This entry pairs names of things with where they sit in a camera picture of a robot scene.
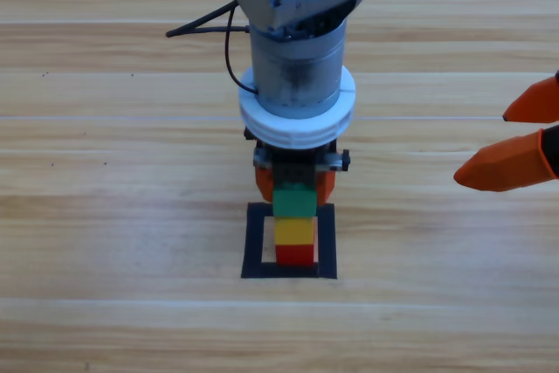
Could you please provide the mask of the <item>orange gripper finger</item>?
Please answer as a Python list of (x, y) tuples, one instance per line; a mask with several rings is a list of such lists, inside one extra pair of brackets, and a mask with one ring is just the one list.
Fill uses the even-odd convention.
[(505, 121), (553, 123), (558, 121), (558, 76), (531, 85), (502, 115)]
[(467, 188), (503, 192), (558, 178), (558, 127), (480, 149), (454, 174)]

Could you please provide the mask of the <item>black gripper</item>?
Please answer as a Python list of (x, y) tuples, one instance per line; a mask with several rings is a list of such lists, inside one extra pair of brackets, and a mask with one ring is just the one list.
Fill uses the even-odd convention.
[(312, 149), (282, 149), (265, 143), (248, 128), (244, 137), (256, 142), (255, 180), (268, 203), (273, 201), (274, 189), (307, 187), (316, 190), (317, 205), (325, 205), (335, 188), (336, 173), (348, 171), (351, 164), (349, 150), (340, 151), (337, 140)]

